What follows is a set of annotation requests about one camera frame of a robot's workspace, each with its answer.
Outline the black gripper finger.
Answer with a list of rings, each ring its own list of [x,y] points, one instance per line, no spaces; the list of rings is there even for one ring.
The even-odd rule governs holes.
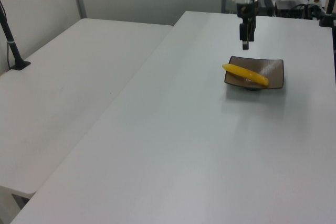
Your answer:
[[[255,39],[255,30],[256,30],[256,22],[252,21],[249,24],[249,36],[248,36],[249,42],[253,42],[254,41],[254,39]]]
[[[239,39],[242,41],[243,50],[249,49],[249,25],[241,23],[239,25]]]

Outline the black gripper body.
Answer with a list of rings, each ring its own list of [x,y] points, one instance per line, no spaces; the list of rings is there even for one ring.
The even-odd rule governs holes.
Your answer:
[[[237,3],[237,16],[242,20],[241,25],[256,25],[257,4]]]

